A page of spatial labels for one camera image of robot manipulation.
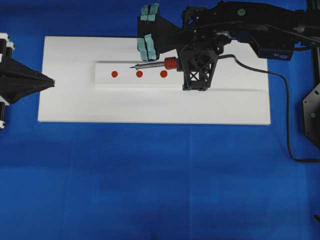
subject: cable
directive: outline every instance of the cable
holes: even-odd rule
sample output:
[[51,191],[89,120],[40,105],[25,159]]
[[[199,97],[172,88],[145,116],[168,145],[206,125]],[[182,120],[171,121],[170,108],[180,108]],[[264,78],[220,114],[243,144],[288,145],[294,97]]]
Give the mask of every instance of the cable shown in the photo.
[[309,46],[306,46],[306,47],[295,47],[294,50],[297,51],[297,52],[303,52],[303,51],[311,50],[311,47],[309,47]]
[[320,26],[310,26],[310,25],[306,25],[305,26],[307,29],[320,29]]
[[284,76],[282,76],[278,73],[266,71],[266,70],[261,70],[261,69],[256,69],[256,68],[247,66],[247,65],[243,64],[242,62],[240,62],[236,58],[236,56],[233,54],[226,54],[226,55],[219,56],[219,59],[227,59],[227,58],[233,58],[238,65],[240,65],[241,67],[248,69],[250,71],[263,73],[263,74],[270,74],[270,75],[278,76],[283,79],[284,85],[285,85],[285,90],[286,90],[286,143],[287,143],[289,156],[292,160],[297,161],[297,162],[301,162],[301,163],[320,163],[320,159],[312,159],[312,158],[296,159],[293,156],[293,153],[291,150],[291,144],[290,144],[290,92],[289,92],[288,80]]
[[[220,26],[220,25],[226,25],[226,24],[243,24],[243,23],[246,23],[246,22],[245,21],[226,21],[226,22],[210,23],[210,24],[206,24],[206,25],[202,25],[202,26],[191,27],[191,28],[188,28],[188,29],[184,29],[184,30],[173,32],[173,33],[169,33],[169,34],[163,34],[163,35],[160,35],[158,37],[155,37],[155,39],[156,38],[175,36],[175,35],[182,34],[182,33],[185,33],[185,32],[190,32],[190,31],[194,32],[194,31],[196,31],[198,29],[203,29],[203,28],[207,28],[207,27],[214,27],[214,26]],[[269,28],[272,28],[272,29],[275,29],[275,30],[278,30],[278,31],[286,33],[286,34],[294,35],[294,36],[300,37],[302,39],[306,39],[306,40],[309,40],[309,41],[312,41],[312,42],[320,44],[320,39],[316,39],[316,38],[313,38],[313,37],[305,36],[305,35],[302,35],[302,34],[299,34],[299,33],[293,32],[293,31],[288,31],[288,30],[285,30],[285,29],[282,29],[282,28],[279,28],[279,27],[276,27],[276,26],[273,26],[273,25],[269,25],[269,24],[261,24],[261,25],[269,27]]]
[[287,31],[287,30],[284,30],[282,28],[279,28],[279,27],[276,27],[276,26],[272,26],[272,25],[269,25],[269,24],[264,24],[264,25],[269,27],[269,28],[278,30],[280,32],[283,32],[283,33],[286,33],[286,34],[291,34],[291,35],[294,35],[294,36],[297,36],[297,37],[300,37],[300,38],[303,38],[303,39],[307,39],[307,40],[310,40],[310,41],[313,41],[315,43],[320,44],[320,39],[316,39],[316,38],[313,38],[313,37],[305,36],[305,35],[302,35],[302,34],[299,34],[299,33],[293,32],[293,31]]

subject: green screw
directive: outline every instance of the green screw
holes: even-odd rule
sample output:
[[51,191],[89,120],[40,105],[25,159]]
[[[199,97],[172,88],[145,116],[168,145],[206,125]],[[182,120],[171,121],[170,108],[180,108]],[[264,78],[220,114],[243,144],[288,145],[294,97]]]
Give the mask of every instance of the green screw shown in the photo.
[[246,10],[243,9],[243,8],[240,8],[239,11],[238,11],[238,15],[239,15],[239,16],[244,16],[244,15],[246,15]]

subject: blue tape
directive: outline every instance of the blue tape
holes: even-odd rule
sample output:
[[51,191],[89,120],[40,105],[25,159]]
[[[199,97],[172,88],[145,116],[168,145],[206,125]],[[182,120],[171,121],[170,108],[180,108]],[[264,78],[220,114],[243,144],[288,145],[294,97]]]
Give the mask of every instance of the blue tape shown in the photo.
[[156,14],[158,12],[158,9],[159,9],[158,3],[151,5],[150,12],[148,15],[148,21],[154,22],[156,20]]
[[148,5],[141,8],[141,21],[148,21]]
[[155,45],[154,45],[154,41],[152,39],[151,34],[145,35],[144,39],[145,39],[145,42],[146,42],[146,47],[148,49],[148,58],[149,58],[149,60],[157,60]]
[[146,49],[145,39],[137,38],[138,50],[140,52],[141,60],[148,61],[148,52]]

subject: white foam board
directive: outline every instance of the white foam board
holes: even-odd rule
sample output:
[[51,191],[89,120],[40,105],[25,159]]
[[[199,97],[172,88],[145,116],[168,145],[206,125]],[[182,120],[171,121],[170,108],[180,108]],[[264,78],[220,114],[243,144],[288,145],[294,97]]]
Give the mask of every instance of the white foam board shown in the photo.
[[[254,68],[268,68],[248,44],[232,41],[225,54]],[[177,56],[175,51],[162,54]],[[219,60],[211,88],[182,91],[181,72],[130,69],[140,62],[135,38],[47,36],[42,72],[55,87],[40,93],[40,122],[173,123],[268,125],[266,74],[248,71],[232,59]],[[111,76],[119,72],[118,77]]]

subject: table surface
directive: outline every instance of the table surface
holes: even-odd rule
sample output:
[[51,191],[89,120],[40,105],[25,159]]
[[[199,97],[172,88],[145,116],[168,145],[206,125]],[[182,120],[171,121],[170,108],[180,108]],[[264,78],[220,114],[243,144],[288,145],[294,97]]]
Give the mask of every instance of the table surface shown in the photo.
[[[159,0],[177,25],[186,6]],[[304,0],[266,0],[304,9]],[[45,36],[134,37],[149,1],[11,0],[1,32],[13,57],[42,69]],[[320,157],[303,135],[301,100],[313,88],[310,52],[268,61],[291,92],[297,158]],[[0,133],[0,236],[15,240],[268,239],[320,236],[320,165],[286,147],[285,88],[269,77],[271,125],[39,123],[39,94],[7,108]]]

